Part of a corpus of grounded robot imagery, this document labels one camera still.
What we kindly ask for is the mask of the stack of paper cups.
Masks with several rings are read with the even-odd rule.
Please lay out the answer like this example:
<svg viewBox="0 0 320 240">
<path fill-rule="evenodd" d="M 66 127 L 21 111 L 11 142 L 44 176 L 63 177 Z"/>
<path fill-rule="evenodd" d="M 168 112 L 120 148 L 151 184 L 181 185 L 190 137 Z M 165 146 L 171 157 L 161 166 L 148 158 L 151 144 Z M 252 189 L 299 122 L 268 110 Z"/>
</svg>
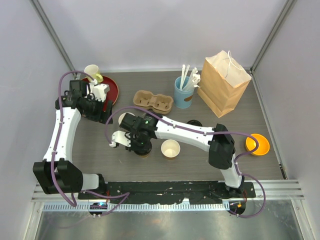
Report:
<svg viewBox="0 0 320 240">
<path fill-rule="evenodd" d="M 126 125 L 132 125 L 134 120 L 136 119 L 136 116 L 132 112 L 125 112 L 120 115 L 118 118 L 119 126 L 126 126 Z"/>
</svg>

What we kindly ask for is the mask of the black lid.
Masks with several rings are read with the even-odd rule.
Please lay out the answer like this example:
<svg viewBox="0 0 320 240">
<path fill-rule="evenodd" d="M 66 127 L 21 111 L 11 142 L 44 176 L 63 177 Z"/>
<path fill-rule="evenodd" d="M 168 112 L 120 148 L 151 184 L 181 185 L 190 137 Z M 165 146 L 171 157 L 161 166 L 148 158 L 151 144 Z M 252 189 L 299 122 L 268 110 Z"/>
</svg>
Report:
<svg viewBox="0 0 320 240">
<path fill-rule="evenodd" d="M 148 155 L 152 150 L 152 143 L 150 140 L 145 142 L 139 142 L 137 140 L 134 140 L 131 143 L 131 150 L 139 155 L 139 156 L 145 156 Z"/>
</svg>

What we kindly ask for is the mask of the paper cup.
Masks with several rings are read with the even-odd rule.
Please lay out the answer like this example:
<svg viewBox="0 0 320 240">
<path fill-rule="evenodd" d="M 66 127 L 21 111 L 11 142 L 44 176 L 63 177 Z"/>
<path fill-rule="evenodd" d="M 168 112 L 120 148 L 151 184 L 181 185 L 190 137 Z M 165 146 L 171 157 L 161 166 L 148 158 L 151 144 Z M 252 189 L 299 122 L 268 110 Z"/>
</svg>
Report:
<svg viewBox="0 0 320 240">
<path fill-rule="evenodd" d="M 162 143 L 160 150 L 166 159 L 173 160 L 180 154 L 181 146 L 176 140 L 167 139 Z"/>
<path fill-rule="evenodd" d="M 137 153 L 137 155 L 144 159 L 150 155 L 150 152 Z"/>
</svg>

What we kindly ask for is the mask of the stack of black lids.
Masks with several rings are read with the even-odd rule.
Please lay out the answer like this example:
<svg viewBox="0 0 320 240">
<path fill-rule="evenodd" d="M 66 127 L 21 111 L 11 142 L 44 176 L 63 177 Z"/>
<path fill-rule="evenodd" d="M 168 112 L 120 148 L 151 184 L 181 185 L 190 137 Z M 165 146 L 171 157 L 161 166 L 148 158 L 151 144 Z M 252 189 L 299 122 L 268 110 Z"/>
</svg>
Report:
<svg viewBox="0 0 320 240">
<path fill-rule="evenodd" d="M 198 126 L 198 127 L 202 127 L 202 123 L 196 119 L 192 119 L 192 120 L 189 120 L 187 122 L 188 125 L 193 125 L 193 126 Z"/>
</svg>

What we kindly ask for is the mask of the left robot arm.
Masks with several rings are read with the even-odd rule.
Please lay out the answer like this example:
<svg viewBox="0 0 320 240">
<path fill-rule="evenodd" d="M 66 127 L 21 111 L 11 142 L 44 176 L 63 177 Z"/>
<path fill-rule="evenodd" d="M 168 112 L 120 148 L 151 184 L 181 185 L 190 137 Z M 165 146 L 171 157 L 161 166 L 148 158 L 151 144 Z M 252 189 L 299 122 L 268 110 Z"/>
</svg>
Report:
<svg viewBox="0 0 320 240">
<path fill-rule="evenodd" d="M 33 173 L 45 194 L 79 193 L 89 190 L 100 200 L 107 192 L 101 174 L 82 173 L 72 161 L 76 129 L 82 117 L 105 124 L 112 123 L 113 102 L 107 99 L 110 87 L 83 80 L 71 80 L 69 89 L 55 102 L 55 126 L 52 138 L 41 162 L 35 162 Z"/>
</svg>

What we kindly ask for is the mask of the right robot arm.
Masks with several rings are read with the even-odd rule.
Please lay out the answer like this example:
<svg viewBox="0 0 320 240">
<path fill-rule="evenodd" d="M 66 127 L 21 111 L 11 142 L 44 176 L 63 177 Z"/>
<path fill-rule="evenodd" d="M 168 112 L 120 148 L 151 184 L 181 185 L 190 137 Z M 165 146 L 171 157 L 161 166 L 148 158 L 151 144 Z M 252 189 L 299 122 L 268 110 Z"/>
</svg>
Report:
<svg viewBox="0 0 320 240">
<path fill-rule="evenodd" d="M 215 127 L 196 126 L 165 116 L 147 113 L 135 116 L 125 113 L 119 121 L 121 145 L 139 156 L 152 150 L 152 139 L 174 140 L 197 147 L 208 153 L 208 163 L 222 173 L 226 193 L 233 198 L 244 192 L 244 177 L 237 169 L 235 141 L 223 124 Z"/>
</svg>

